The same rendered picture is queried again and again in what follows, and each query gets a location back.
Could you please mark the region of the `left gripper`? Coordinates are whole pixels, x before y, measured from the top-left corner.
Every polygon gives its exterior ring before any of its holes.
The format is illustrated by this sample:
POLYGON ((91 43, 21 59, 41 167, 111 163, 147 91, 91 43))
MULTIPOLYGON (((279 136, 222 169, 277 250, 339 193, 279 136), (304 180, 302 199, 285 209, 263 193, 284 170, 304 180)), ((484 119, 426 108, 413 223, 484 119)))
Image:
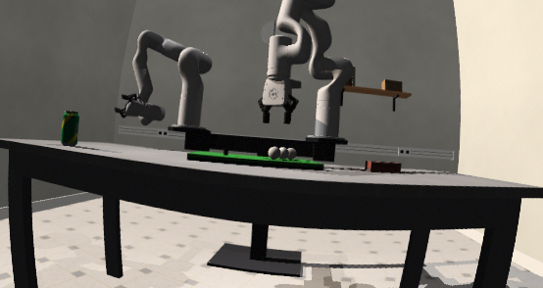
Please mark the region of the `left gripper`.
POLYGON ((271 107, 283 106, 286 111, 284 112, 284 123, 290 124, 291 113, 293 113, 298 102, 299 101, 292 96, 290 79, 282 76, 269 77, 269 79, 266 80, 263 98, 258 101, 263 112, 263 123, 270 122, 269 110, 271 107))

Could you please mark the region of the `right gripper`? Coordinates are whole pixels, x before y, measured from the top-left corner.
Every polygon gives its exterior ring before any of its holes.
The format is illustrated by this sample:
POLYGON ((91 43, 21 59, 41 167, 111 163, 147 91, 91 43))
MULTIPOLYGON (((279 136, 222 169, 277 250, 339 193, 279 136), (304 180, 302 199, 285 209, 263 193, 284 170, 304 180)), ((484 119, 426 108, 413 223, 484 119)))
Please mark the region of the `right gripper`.
POLYGON ((125 100, 128 100, 128 101, 125 104, 123 109, 115 108, 115 112, 120 113, 121 116, 123 117, 123 119, 126 116, 139 117, 139 116, 141 116, 143 114, 143 112, 144 112, 144 102, 137 99, 137 94, 136 93, 131 94, 131 95, 122 95, 122 98, 125 99, 125 100))

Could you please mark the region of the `grey ball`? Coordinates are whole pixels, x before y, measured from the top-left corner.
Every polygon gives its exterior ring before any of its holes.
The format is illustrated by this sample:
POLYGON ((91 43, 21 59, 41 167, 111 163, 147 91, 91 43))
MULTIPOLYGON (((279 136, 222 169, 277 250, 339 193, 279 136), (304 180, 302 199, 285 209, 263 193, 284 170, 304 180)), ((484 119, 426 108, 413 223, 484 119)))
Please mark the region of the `grey ball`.
POLYGON ((272 158, 274 160, 278 159, 280 157, 280 154, 281 154, 281 152, 280 152, 279 148, 277 148, 277 147, 271 147, 269 149, 269 156, 270 156, 270 158, 272 158))
POLYGON ((296 150, 293 148, 288 148, 287 150, 289 151, 289 156, 287 159, 293 160, 297 155, 296 150))

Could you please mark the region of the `green and yellow drink can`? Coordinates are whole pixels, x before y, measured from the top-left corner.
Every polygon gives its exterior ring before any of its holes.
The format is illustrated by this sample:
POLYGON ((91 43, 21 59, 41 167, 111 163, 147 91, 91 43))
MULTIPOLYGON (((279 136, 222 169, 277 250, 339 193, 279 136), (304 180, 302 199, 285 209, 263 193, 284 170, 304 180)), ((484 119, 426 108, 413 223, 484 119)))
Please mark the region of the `green and yellow drink can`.
POLYGON ((78 112, 65 111, 63 114, 61 143, 65 146, 75 146, 78 135, 78 112))

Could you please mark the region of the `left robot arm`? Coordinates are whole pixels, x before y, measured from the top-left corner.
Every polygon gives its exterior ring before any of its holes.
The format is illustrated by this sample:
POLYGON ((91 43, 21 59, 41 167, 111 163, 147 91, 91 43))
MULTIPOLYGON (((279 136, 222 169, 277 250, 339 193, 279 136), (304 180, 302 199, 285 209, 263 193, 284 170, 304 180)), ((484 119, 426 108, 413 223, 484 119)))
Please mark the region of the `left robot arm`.
POLYGON ((309 61, 313 39, 310 74, 315 79, 333 81, 318 92, 316 133, 308 137, 345 140, 338 137, 340 97, 343 87, 353 75, 353 65, 346 58, 323 56, 331 45, 331 33, 327 21, 313 12, 330 8, 334 3, 335 0, 282 0, 277 28, 282 32, 297 35, 298 40, 296 44, 292 44, 292 39, 288 36, 275 35, 270 38, 267 76, 290 79, 292 65, 309 61), (308 25, 312 38, 299 24, 300 19, 308 25))

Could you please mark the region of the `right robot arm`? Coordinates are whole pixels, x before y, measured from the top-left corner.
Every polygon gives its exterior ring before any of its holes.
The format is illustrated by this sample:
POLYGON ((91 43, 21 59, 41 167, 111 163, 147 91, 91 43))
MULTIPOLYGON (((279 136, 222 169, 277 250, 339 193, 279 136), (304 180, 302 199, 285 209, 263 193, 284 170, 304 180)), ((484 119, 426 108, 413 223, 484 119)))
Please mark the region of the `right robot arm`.
POLYGON ((137 99, 144 102, 144 112, 139 116, 140 122, 143 125, 148 125, 153 120, 163 120, 166 114, 163 107, 148 104, 153 86, 147 68, 147 48, 157 52, 161 50, 161 54, 178 62, 182 89, 178 125, 173 124, 172 126, 206 129, 206 127, 199 127, 204 91, 200 74, 211 69, 212 59, 198 49, 185 47, 150 30, 140 33, 137 52, 132 62, 139 88, 137 99))

